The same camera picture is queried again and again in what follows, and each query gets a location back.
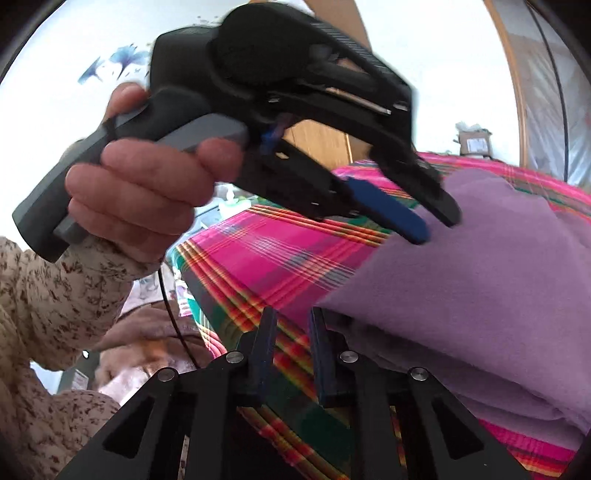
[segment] person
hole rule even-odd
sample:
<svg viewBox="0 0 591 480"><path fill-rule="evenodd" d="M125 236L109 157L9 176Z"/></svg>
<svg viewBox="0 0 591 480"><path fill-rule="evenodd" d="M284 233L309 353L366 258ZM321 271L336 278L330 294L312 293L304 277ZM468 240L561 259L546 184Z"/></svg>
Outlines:
<svg viewBox="0 0 591 480"><path fill-rule="evenodd" d="M147 98L124 83L105 119ZM222 139L204 141L194 154L117 140L99 166L78 164L66 177L69 213L92 236L55 264L0 238L0 437L29 478L54 478L119 407L94 391L50 395L30 362L64 370L92 348L115 323L132 282L160 266L191 226L194 207L210 199L216 181L234 180L241 162L239 147Z"/></svg>

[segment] finger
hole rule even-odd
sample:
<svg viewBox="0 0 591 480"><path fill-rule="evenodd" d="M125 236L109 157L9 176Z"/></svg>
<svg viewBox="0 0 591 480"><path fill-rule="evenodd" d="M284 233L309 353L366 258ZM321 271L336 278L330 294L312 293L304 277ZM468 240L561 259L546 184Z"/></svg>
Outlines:
<svg viewBox="0 0 591 480"><path fill-rule="evenodd" d="M209 138L197 148L197 158L216 181L233 182L242 168L240 146L224 138Z"/></svg>
<svg viewBox="0 0 591 480"><path fill-rule="evenodd" d="M149 95L137 83L122 83L113 90L102 121L104 122L120 113L130 112L134 108L143 105L148 100Z"/></svg>
<svg viewBox="0 0 591 480"><path fill-rule="evenodd" d="M70 201L68 213L91 235L111 241L123 250L133 250L132 257L138 261L159 260L178 238L178 235L154 233L104 213L95 212L76 199Z"/></svg>
<svg viewBox="0 0 591 480"><path fill-rule="evenodd" d="M97 165L72 166L66 175L66 190L95 212L155 233L180 235L194 221L194 209L187 203L166 199Z"/></svg>
<svg viewBox="0 0 591 480"><path fill-rule="evenodd" d="M214 179L199 159L173 147L124 138L105 147L100 162L118 177L191 206L205 205Z"/></svg>

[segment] wire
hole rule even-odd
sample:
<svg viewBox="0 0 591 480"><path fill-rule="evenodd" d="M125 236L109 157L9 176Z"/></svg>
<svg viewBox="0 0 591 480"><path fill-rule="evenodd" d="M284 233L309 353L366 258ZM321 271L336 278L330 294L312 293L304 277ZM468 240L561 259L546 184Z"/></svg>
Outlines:
<svg viewBox="0 0 591 480"><path fill-rule="evenodd" d="M181 331L178 328L177 321L174 319L173 311L170 308L170 303L168 302L168 295L166 295L166 288L164 287L164 277L162 276L162 266L158 269L158 279L160 280L160 290L162 291L162 298L164 299L164 305L166 306L166 311L168 312L168 316L170 317L170 322L173 324L174 331L177 332L177 337L181 341L181 344L183 345L185 352L187 353L187 355L189 356L189 358L193 362L193 365L195 366L195 368L197 370L199 370L199 368L201 368L201 367L199 367L199 365L197 365L197 361L195 360L195 357L191 353L191 350L189 350L189 346L187 345L187 342L183 338L183 335L181 334Z"/></svg>

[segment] blue gripper pad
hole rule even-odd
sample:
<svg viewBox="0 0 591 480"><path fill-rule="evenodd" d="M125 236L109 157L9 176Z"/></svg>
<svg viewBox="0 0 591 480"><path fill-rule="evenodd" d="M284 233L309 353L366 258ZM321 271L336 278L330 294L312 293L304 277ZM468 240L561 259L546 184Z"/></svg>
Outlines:
<svg viewBox="0 0 591 480"><path fill-rule="evenodd" d="M359 213L393 230L412 244L421 245L431 238L429 228L421 217L372 183L352 178L347 178L345 183L359 204Z"/></svg>

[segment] lavender towel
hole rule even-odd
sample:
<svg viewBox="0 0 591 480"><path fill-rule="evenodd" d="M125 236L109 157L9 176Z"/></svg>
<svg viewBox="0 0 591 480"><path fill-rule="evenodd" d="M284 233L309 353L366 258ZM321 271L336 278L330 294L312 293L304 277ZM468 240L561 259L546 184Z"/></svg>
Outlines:
<svg viewBox="0 0 591 480"><path fill-rule="evenodd" d="M446 190L463 212L432 240L392 235L322 307L383 367L429 369L479 418L577 448L591 427L591 225L483 170Z"/></svg>

